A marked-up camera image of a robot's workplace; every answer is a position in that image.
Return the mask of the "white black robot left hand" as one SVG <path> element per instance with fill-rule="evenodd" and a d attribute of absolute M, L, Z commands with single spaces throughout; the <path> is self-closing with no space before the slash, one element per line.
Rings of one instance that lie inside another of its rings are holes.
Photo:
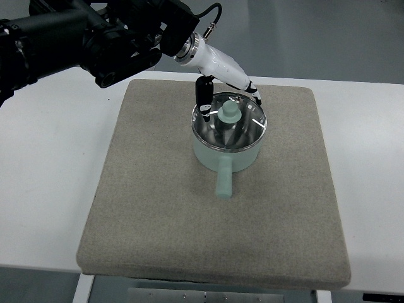
<path fill-rule="evenodd" d="M 208 45 L 200 34 L 192 33 L 174 59 L 182 66 L 198 68 L 201 73 L 196 80 L 196 105 L 206 122 L 210 121 L 214 79 L 236 90 L 250 93 L 256 104 L 262 104 L 258 89 L 239 64 L 232 57 Z"/>

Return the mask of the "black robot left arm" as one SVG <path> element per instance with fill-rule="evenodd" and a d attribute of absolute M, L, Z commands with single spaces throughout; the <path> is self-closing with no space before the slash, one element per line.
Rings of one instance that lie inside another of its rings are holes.
<path fill-rule="evenodd" d="M 202 17 L 181 1 L 31 1 L 1 20 L 1 100 L 74 66 L 107 88 L 180 53 Z"/>

